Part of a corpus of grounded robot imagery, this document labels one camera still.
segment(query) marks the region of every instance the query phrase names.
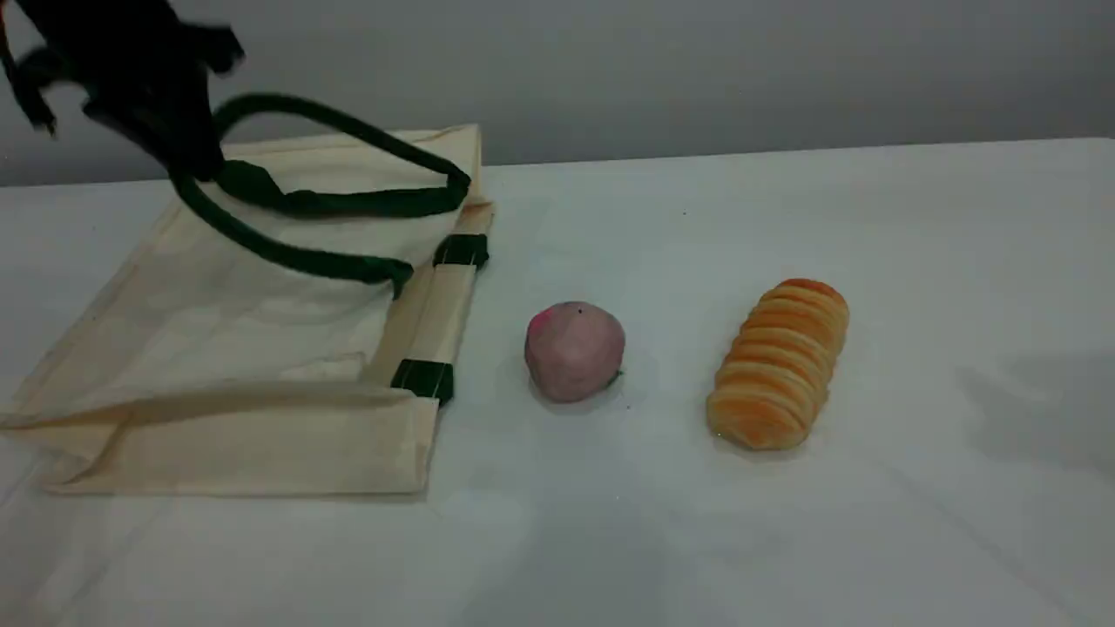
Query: beige canvas bag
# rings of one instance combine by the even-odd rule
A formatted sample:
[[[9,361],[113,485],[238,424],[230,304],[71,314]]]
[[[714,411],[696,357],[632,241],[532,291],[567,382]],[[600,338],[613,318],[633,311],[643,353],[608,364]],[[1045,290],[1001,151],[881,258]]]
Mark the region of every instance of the beige canvas bag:
[[[408,261],[416,272],[401,298],[392,301],[387,283],[268,263],[175,202],[6,416],[2,433],[59,453],[45,486],[224,495],[423,490],[482,261],[468,247],[462,255],[445,244],[462,239],[449,235],[471,240],[472,250],[485,243],[493,208],[478,196],[476,126],[398,136],[472,176],[460,209],[298,222],[239,204],[215,186],[206,192],[287,243]],[[345,136],[226,152],[265,167],[284,191],[444,180]]]

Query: bread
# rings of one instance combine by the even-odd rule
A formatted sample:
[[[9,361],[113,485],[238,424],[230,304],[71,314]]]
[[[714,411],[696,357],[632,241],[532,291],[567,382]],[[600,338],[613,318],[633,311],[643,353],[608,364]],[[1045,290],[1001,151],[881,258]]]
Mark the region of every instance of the bread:
[[[820,281],[788,279],[763,295],[716,373],[709,428],[755,450],[804,442],[828,398],[847,321],[844,297]]]

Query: bread roll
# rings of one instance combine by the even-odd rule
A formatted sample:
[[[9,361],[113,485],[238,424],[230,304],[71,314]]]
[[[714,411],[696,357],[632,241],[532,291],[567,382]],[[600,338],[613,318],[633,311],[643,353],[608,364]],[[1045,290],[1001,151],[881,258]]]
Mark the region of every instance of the bread roll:
[[[709,428],[755,450],[804,442],[828,398],[847,320],[844,297],[820,281],[788,279],[763,295],[716,373]]]

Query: toy bread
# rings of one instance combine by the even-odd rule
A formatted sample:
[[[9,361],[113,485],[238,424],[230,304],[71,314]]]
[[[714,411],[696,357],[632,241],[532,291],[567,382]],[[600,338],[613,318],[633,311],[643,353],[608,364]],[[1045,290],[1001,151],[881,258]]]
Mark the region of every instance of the toy bread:
[[[825,283],[788,279],[763,295],[716,373],[709,428],[754,450],[793,448],[828,398],[849,309]]]

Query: white tablecloth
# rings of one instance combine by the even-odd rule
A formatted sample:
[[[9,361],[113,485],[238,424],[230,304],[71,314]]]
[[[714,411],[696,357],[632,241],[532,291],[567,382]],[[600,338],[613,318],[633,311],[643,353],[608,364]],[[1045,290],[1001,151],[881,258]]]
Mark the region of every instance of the white tablecloth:
[[[1115,616],[1115,143],[492,167],[492,262],[428,494],[51,498],[0,443],[2,625],[1103,625]],[[10,393],[166,204],[0,189]],[[831,282],[832,398],[784,455],[704,398],[750,305]],[[624,376],[537,402],[537,310],[593,301]]]

